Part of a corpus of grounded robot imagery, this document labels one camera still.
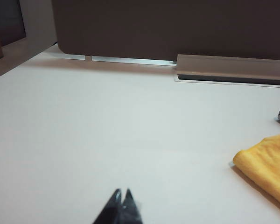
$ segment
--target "wall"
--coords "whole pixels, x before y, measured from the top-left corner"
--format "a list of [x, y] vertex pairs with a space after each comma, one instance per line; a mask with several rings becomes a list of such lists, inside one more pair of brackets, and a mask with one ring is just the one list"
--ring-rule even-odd
[[19, 0], [0, 0], [0, 40], [7, 45], [25, 37]]
[[56, 41], [51, 0], [20, 0], [28, 47], [35, 55]]

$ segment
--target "yellow towel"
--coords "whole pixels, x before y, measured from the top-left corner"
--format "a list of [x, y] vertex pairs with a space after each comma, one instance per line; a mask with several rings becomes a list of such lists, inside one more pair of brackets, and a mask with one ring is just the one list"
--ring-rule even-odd
[[280, 135], [265, 138], [257, 145], [239, 151], [233, 163], [280, 202]]

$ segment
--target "brown panel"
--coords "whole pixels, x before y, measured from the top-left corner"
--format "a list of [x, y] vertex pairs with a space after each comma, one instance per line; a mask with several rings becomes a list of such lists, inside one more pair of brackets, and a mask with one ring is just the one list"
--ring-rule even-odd
[[52, 0], [68, 54], [280, 59], [280, 0]]

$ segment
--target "desk surface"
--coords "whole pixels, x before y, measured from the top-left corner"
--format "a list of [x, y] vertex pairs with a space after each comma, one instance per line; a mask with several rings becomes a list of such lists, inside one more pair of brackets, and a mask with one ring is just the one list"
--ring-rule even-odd
[[280, 224], [231, 160], [280, 134], [280, 88], [175, 82], [169, 66], [60, 59], [0, 77], [0, 224], [91, 224], [116, 188], [145, 224]]

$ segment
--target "yellow microfiber cloth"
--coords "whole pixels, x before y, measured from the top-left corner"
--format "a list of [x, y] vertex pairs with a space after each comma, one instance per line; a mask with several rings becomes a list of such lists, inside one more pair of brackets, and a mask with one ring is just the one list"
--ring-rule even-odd
[[280, 135], [265, 138], [257, 145], [239, 151], [233, 163], [280, 202]]

